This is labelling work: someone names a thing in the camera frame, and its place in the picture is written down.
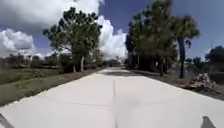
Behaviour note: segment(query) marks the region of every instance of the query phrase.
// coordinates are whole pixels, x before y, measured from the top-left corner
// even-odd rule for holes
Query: white cloud
[[[99,17],[98,23],[103,25],[100,36],[100,50],[105,54],[106,59],[116,58],[116,56],[124,58],[126,33],[119,29],[116,32],[117,34],[113,34],[114,28],[110,20],[105,20],[103,16]]]
[[[0,0],[1,25],[22,30],[41,30],[58,22],[71,6],[98,14],[103,0]]]
[[[68,10],[71,6],[86,13],[95,12],[98,14],[100,4],[104,4],[104,0],[0,0],[0,23],[2,26],[20,31],[39,33],[43,28],[57,23],[63,11]],[[100,16],[98,22],[103,25],[100,36],[101,51],[107,58],[125,57],[126,34],[121,29],[114,34],[114,27],[110,20],[104,19],[104,16]],[[11,29],[1,32],[1,36],[4,43],[0,42],[0,45],[3,46],[0,56],[22,50],[25,54],[36,54],[33,50],[35,47],[32,36],[22,32],[14,32]]]
[[[23,32],[15,32],[6,29],[0,32],[0,57],[8,56],[10,53],[33,54],[35,46],[33,37]]]

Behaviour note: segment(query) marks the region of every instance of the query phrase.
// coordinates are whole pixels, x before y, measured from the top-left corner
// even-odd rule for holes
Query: concrete path
[[[118,69],[14,102],[0,113],[15,128],[224,128],[223,101]]]

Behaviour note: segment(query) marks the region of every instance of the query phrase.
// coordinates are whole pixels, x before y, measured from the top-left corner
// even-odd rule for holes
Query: blue sky
[[[102,24],[105,26],[105,34],[103,37],[106,38],[106,40],[104,40],[106,43],[104,43],[105,47],[103,49],[104,51],[109,51],[108,54],[115,54],[111,49],[117,49],[117,51],[119,51],[119,47],[122,47],[121,50],[124,50],[121,45],[124,42],[125,33],[128,31],[128,23],[132,19],[132,16],[142,11],[147,4],[152,2],[152,0],[105,0],[104,2],[102,0],[79,0],[81,2],[74,3],[71,0],[64,0],[66,2],[63,0],[51,0],[56,1],[55,3],[61,2],[60,4],[63,2],[63,7],[58,6],[60,4],[55,4],[48,9],[48,6],[46,6],[45,10],[43,10],[45,12],[49,11],[49,14],[46,13],[46,15],[42,16],[45,13],[41,13],[40,16],[38,14],[40,7],[44,8],[45,4],[48,3],[44,2],[45,0],[33,1],[41,6],[36,7],[36,5],[32,5],[29,0],[18,0],[18,2],[21,2],[22,4],[15,2],[13,4],[13,0],[0,0],[0,30],[4,31],[5,29],[10,28],[14,30],[14,32],[21,31],[28,36],[32,36],[36,52],[41,54],[46,54],[51,51],[48,40],[41,34],[41,28],[46,24],[53,24],[56,20],[52,19],[60,17],[52,16],[52,14],[59,15],[59,13],[55,12],[62,11],[59,10],[60,8],[65,9],[77,4],[76,6],[80,10],[96,12],[99,16],[102,16]],[[13,9],[17,7],[19,12],[18,10],[13,12],[12,7]],[[173,0],[173,14],[191,15],[198,23],[201,32],[200,37],[192,40],[193,45],[187,53],[189,57],[204,57],[204,54],[211,48],[211,41],[214,46],[224,44],[223,7],[223,0]],[[33,9],[34,11],[29,11],[30,13],[27,13],[26,8],[27,10]]]
[[[110,19],[116,29],[127,32],[127,24],[132,16],[150,3],[149,0],[106,0],[106,6],[100,8],[100,14]],[[174,0],[174,15],[191,15],[198,23],[201,35],[192,40],[188,56],[204,57],[214,46],[224,44],[224,1],[223,0]]]

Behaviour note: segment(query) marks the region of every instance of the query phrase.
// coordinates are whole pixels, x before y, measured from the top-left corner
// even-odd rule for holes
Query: grassy shoulder
[[[131,72],[134,72],[136,74],[140,74],[145,77],[149,77],[164,83],[168,83],[169,85],[173,85],[182,89],[186,89],[184,88],[183,85],[188,85],[190,83],[189,79],[179,79],[171,74],[164,74],[163,77],[160,77],[158,73],[152,73],[148,71],[131,70]],[[190,90],[190,91],[224,101],[224,86],[223,85],[216,85],[214,89],[212,90],[207,89],[207,90],[200,90],[200,91],[198,90]]]
[[[0,69],[0,86],[2,84],[13,83],[21,80],[44,78],[54,75],[59,75],[59,71],[57,69]]]
[[[79,79],[96,71],[98,70],[86,70],[84,72],[22,80],[0,85],[0,106],[25,97],[34,96],[42,91]]]

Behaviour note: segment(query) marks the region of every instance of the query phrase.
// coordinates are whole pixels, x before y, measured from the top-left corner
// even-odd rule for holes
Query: vegetation
[[[178,44],[180,78],[184,78],[185,45],[190,48],[190,39],[199,35],[199,30],[190,16],[173,16],[171,7],[171,0],[155,0],[133,17],[125,42],[129,68],[159,71],[163,76],[177,60]]]
[[[0,106],[25,97],[34,96],[44,90],[79,79],[95,71],[96,70],[88,70],[80,73],[63,74],[47,78],[36,78],[0,85]]]
[[[71,7],[57,25],[43,34],[56,53],[41,58],[22,54],[0,58],[0,106],[78,79],[112,62],[99,51],[101,25],[95,13]]]
[[[69,11],[64,12],[58,25],[43,31],[51,41],[52,48],[58,51],[67,50],[70,53],[74,72],[83,71],[84,58],[98,48],[102,26],[95,22],[97,19],[95,13],[76,12],[76,9],[71,7]]]

